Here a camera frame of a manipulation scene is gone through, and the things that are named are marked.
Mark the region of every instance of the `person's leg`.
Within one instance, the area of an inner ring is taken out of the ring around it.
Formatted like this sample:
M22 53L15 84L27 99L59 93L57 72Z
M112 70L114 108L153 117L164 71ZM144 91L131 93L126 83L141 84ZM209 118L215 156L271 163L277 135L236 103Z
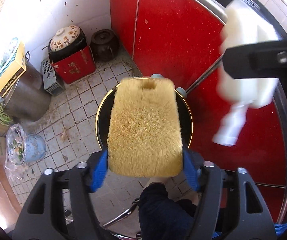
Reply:
M194 217L197 206L192 203L190 199L181 199L176 202L187 214Z
M193 218L168 199L164 184L153 183L140 195L139 222L143 240L182 240Z

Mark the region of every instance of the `yellow brush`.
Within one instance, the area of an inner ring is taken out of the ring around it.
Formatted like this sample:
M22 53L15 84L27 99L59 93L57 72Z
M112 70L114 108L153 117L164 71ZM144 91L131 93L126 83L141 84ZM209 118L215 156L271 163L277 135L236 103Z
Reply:
M108 166L132 177L171 177L182 170L182 141L173 82L124 79L108 134Z

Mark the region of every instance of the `jar lid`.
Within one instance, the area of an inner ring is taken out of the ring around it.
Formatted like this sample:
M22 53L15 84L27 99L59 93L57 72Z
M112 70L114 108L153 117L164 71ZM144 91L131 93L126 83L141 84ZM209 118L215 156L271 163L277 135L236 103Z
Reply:
M75 25L70 25L64 28L61 28L56 32L56 35L53 36L50 49L51 51L58 51L75 41L75 39L80 35L80 28Z

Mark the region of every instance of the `metal trash can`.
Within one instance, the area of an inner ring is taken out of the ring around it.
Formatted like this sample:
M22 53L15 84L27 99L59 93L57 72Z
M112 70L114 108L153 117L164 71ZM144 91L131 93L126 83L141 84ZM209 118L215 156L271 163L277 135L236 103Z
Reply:
M4 110L13 117L37 121L47 111L50 99L42 75L26 61L26 72L5 96Z

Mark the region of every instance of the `red box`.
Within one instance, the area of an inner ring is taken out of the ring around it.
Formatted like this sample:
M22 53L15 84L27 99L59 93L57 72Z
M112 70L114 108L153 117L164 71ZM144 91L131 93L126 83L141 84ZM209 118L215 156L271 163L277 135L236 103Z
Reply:
M96 70L89 46L51 65L67 84L89 75Z

